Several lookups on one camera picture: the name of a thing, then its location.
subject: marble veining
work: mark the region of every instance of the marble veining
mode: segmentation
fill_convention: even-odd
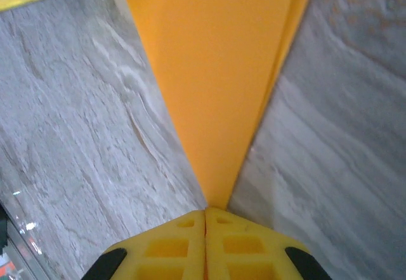
[[[406,272],[405,4],[310,1],[228,207],[333,279]],[[6,11],[0,37],[0,201],[51,279],[205,207],[124,0]]]

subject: marble wall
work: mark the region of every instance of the marble wall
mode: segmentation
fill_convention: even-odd
[[[405,4],[311,0],[230,201],[333,279],[404,279]],[[50,278],[206,205],[123,0],[3,12],[0,38],[0,201]]]

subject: orange plastic strip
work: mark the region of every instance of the orange plastic strip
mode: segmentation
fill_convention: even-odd
[[[301,11],[290,17],[292,0],[127,1],[207,202],[225,208]]]

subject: gray marble surface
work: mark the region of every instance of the gray marble surface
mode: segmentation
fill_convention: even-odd
[[[230,201],[333,279],[405,278],[405,5],[311,0]],[[206,205],[124,0],[3,12],[0,38],[0,201],[50,278]]]

